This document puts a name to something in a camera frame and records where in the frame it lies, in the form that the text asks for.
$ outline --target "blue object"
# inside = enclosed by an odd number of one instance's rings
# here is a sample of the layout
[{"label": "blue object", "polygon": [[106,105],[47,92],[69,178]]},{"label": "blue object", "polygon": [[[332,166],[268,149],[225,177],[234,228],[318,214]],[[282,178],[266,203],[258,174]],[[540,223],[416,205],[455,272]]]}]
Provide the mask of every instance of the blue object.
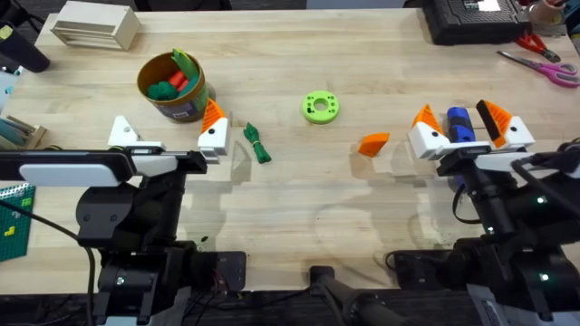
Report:
[{"label": "blue object", "polygon": [[[468,111],[465,108],[452,107],[447,110],[447,120],[449,122],[449,140],[451,142],[475,141],[475,132],[469,119]],[[463,184],[461,177],[456,177],[458,185]]]}]

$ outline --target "orange toy piece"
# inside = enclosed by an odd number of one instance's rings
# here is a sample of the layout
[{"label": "orange toy piece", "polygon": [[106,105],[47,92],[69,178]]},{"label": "orange toy piece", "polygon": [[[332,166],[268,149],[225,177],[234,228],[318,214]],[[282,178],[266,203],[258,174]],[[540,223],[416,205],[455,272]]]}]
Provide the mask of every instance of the orange toy piece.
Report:
[{"label": "orange toy piece", "polygon": [[366,136],[362,139],[359,145],[359,153],[366,155],[368,157],[374,158],[382,149],[384,144],[389,141],[389,133],[381,132]]},{"label": "orange toy piece", "polygon": [[211,127],[219,118],[225,118],[226,114],[221,110],[219,105],[213,100],[208,98],[208,106],[206,106],[206,112],[203,114],[203,122],[201,122],[201,132],[204,133],[209,127]]},{"label": "orange toy piece", "polygon": [[431,111],[431,107],[429,106],[429,104],[425,104],[423,108],[419,111],[419,113],[415,117],[415,120],[413,121],[413,124],[411,125],[411,128],[415,127],[415,124],[417,122],[424,122],[429,127],[435,129],[435,131],[437,131],[441,135],[443,134],[443,131],[441,130],[441,127],[437,122],[437,119],[435,119],[435,116],[433,115],[433,112]]},{"label": "orange toy piece", "polygon": [[504,135],[508,131],[511,114],[496,104],[484,100],[479,101],[476,108],[478,109],[479,116],[483,120],[483,124],[488,130],[491,141],[493,141],[496,149],[499,149],[506,143]]}]

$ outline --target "plastic container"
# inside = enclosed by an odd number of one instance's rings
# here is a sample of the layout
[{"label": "plastic container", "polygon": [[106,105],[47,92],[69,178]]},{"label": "plastic container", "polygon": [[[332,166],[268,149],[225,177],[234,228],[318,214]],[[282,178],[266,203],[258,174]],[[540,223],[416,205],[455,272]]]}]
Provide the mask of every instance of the plastic container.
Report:
[{"label": "plastic container", "polygon": [[147,101],[167,118],[177,122],[199,120],[203,118],[208,105],[208,86],[201,66],[189,53],[189,58],[199,70],[199,79],[195,87],[187,94],[171,101],[155,101],[147,96],[147,89],[152,84],[168,81],[169,77],[179,70],[178,65],[171,60],[172,55],[173,53],[163,53],[145,63],[137,76],[137,87]]}]

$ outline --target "green toy pieces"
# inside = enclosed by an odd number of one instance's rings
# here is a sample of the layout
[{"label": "green toy pieces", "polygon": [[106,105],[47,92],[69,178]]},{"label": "green toy pieces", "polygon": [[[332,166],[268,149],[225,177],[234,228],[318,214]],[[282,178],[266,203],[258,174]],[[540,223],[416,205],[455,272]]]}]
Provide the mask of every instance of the green toy pieces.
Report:
[{"label": "green toy pieces", "polygon": [[260,164],[264,164],[272,160],[272,158],[270,158],[270,155],[268,154],[268,152],[266,152],[266,149],[264,149],[264,146],[260,142],[260,133],[257,131],[256,127],[252,126],[252,124],[249,122],[247,123],[246,128],[244,129],[244,136],[246,136],[246,139],[249,140],[250,143],[252,143],[252,147],[254,148],[254,151],[256,153],[257,161]]},{"label": "green toy pieces", "polygon": [[173,61],[178,65],[188,81],[191,81],[195,77],[199,78],[198,68],[183,51],[180,49],[173,49],[173,56],[171,59],[173,59]]},{"label": "green toy pieces", "polygon": [[[317,109],[317,104],[324,108]],[[308,121],[316,124],[331,122],[338,115],[339,109],[338,100],[329,91],[313,91],[302,101],[302,114]]]},{"label": "green toy pieces", "polygon": [[171,101],[178,98],[178,90],[167,81],[152,84],[147,89],[147,96],[155,101]]}]

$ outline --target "wooden tabletop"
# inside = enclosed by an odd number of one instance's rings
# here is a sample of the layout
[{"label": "wooden tabletop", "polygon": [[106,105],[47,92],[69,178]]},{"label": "wooden tabletop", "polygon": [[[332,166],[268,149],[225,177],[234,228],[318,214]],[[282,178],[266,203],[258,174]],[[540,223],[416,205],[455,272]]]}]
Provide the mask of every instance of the wooden tabletop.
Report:
[{"label": "wooden tabletop", "polygon": [[[451,214],[453,192],[436,163],[418,161],[406,133],[429,103],[443,119],[451,106],[492,101],[526,122],[532,150],[552,150],[578,135],[580,92],[495,54],[541,61],[515,44],[435,46],[413,9],[138,14],[128,52],[66,47],[48,29],[37,46],[48,71],[24,73],[4,115],[49,131],[43,145],[106,149],[116,115],[168,149],[196,149],[199,122],[174,124],[143,99],[140,67],[173,47],[194,55],[232,117],[229,156],[206,175],[188,178],[179,238],[205,251],[247,253],[246,288],[306,286],[311,265],[328,264],[353,287],[396,286],[385,271],[392,250],[449,248],[478,236]],[[565,38],[544,39],[564,62],[580,64]],[[341,104],[328,125],[300,111],[310,91],[333,92]],[[273,160],[265,165],[242,135],[250,121]],[[377,158],[356,152],[370,133],[390,132]],[[83,188],[38,187],[34,212],[73,231]],[[459,213],[473,218],[469,202]],[[208,236],[205,243],[199,240]],[[580,249],[568,247],[580,262]],[[0,263],[0,293],[84,292],[88,264],[75,242],[33,223],[28,255]]]}]

